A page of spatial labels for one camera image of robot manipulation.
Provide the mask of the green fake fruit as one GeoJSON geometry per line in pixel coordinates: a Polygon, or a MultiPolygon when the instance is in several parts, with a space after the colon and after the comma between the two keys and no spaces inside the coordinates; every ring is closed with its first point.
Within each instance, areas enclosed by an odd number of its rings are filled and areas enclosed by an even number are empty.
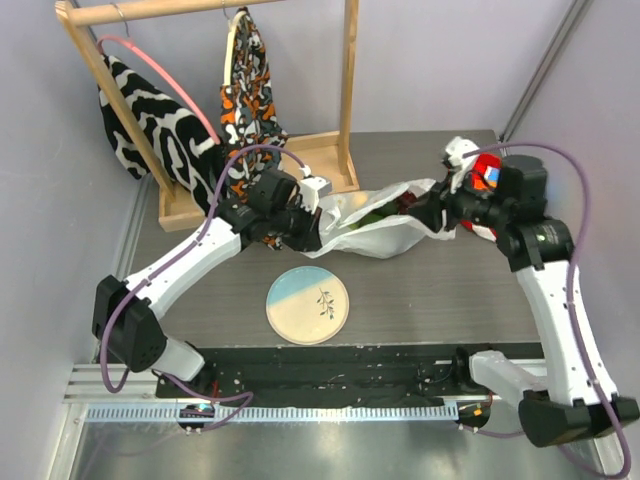
{"type": "Polygon", "coordinates": [[[381,221],[381,220],[383,220],[383,219],[385,219],[387,217],[391,217],[391,216],[394,216],[394,215],[395,215],[395,212],[388,213],[388,212],[383,212],[383,211],[380,211],[380,210],[375,210],[375,211],[369,212],[368,214],[366,214],[364,217],[362,217],[358,221],[356,221],[356,222],[354,222],[352,224],[349,224],[348,228],[350,230],[358,230],[360,228],[363,228],[365,226],[377,223],[377,222],[379,222],[379,221],[381,221]]]}

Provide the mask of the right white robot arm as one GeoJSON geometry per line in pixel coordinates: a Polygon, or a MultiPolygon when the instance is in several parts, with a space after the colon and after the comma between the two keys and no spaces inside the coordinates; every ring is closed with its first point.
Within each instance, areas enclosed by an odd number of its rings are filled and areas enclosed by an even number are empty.
{"type": "Polygon", "coordinates": [[[462,221],[492,229],[496,245],[525,293],[546,360],[540,379],[494,350],[456,365],[451,380],[465,395],[484,386],[518,411],[526,437],[537,447],[599,438],[639,418],[639,405],[619,394],[602,365],[572,268],[569,228],[545,212],[547,171],[540,159],[508,156],[495,184],[474,188],[475,157],[449,156],[447,174],[409,209],[430,230],[462,221]]]}

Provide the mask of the white plastic bag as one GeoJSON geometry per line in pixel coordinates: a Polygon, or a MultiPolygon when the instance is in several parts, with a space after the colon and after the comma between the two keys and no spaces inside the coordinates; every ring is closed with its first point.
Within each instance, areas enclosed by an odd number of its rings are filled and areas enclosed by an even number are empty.
{"type": "Polygon", "coordinates": [[[376,209],[397,200],[405,193],[420,196],[429,192],[435,181],[424,178],[394,183],[380,190],[332,194],[322,198],[319,221],[321,247],[305,255],[311,259],[331,251],[354,253],[377,259],[403,254],[425,238],[448,241],[453,231],[429,230],[419,220],[394,214],[364,225],[362,220],[376,209]]]}

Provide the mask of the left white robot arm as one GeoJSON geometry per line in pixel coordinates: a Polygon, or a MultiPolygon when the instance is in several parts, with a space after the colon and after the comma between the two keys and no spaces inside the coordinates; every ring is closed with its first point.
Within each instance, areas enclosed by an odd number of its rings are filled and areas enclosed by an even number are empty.
{"type": "Polygon", "coordinates": [[[190,398],[205,397],[213,385],[203,355],[191,344],[167,336],[160,325],[170,307],[221,263],[249,245],[273,236],[290,249],[320,248],[320,199],[330,192],[327,179],[305,174],[302,179],[268,169],[251,185],[245,198],[218,203],[186,240],[151,266],[124,280],[112,275],[96,289],[92,330],[100,342],[99,364],[111,393],[107,360],[115,356],[127,373],[155,371],[172,380],[190,398]]]}

